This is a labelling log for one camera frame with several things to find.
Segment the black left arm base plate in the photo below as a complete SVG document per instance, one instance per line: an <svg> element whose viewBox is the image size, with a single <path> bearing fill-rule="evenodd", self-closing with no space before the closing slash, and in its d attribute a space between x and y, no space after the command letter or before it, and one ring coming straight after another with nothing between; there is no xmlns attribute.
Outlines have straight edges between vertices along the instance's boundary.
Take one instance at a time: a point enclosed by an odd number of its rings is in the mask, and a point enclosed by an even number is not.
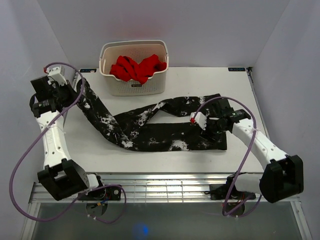
<svg viewBox="0 0 320 240"><path fill-rule="evenodd" d="M86 193L81 196L81 194L78 195L79 201L119 201L121 200L121 185L106 185L106 188L90 191L89 193Z"/></svg>

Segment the black white patterned trousers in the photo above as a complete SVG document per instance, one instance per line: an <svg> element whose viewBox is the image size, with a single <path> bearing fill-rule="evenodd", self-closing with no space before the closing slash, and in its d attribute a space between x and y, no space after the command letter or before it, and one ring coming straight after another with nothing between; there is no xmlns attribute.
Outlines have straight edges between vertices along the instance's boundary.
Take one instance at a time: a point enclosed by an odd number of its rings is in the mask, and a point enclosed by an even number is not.
<svg viewBox="0 0 320 240"><path fill-rule="evenodd" d="M225 132L204 134L190 122L150 123L159 111L178 118L190 116L212 98L216 100L200 112L214 122L222 116L222 108L229 106L228 100L221 99L218 93L168 98L112 115L87 81L78 82L76 89L83 91L76 105L87 120L107 141L123 149L135 152L227 150Z"/></svg>

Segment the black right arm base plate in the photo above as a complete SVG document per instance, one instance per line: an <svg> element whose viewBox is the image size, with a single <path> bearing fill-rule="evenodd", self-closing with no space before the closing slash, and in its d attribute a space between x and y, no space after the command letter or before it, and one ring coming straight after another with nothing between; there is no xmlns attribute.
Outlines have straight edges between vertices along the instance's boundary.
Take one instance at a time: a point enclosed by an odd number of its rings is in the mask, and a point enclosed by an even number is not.
<svg viewBox="0 0 320 240"><path fill-rule="evenodd" d="M211 200L224 200L227 196L229 187L226 184L210 184L209 190L204 191L205 195L210 195ZM256 194L246 191L238 191L234 187L231 191L230 200L244 200L249 198L249 200L255 200Z"/></svg>

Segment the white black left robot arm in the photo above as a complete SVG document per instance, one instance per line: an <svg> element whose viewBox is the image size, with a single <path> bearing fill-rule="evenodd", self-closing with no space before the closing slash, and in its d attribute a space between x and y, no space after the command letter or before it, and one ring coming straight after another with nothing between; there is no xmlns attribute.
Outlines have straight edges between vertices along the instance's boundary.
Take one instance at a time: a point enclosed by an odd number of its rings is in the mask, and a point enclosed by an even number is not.
<svg viewBox="0 0 320 240"><path fill-rule="evenodd" d="M95 173L86 173L72 160L67 148L63 110L75 101L77 92L64 78L42 76L32 80L31 85L35 94L29 105L44 132L44 163L43 170L37 173L39 183L57 201L85 191L95 200L102 199L106 187L101 178Z"/></svg>

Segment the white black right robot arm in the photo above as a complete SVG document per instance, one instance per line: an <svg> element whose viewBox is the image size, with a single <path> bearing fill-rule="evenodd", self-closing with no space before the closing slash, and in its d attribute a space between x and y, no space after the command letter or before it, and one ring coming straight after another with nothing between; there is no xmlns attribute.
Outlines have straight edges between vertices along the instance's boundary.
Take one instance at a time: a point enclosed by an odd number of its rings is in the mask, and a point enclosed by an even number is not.
<svg viewBox="0 0 320 240"><path fill-rule="evenodd" d="M221 195L226 200L237 199L244 193L258 194L269 203L276 203L304 191L303 160L298 155L289 155L281 150L258 130L256 118L246 106L239 110L227 107L216 120L200 111L194 117L206 138L213 133L230 132L247 147L238 170L211 194ZM249 154L257 159L262 173L242 171Z"/></svg>

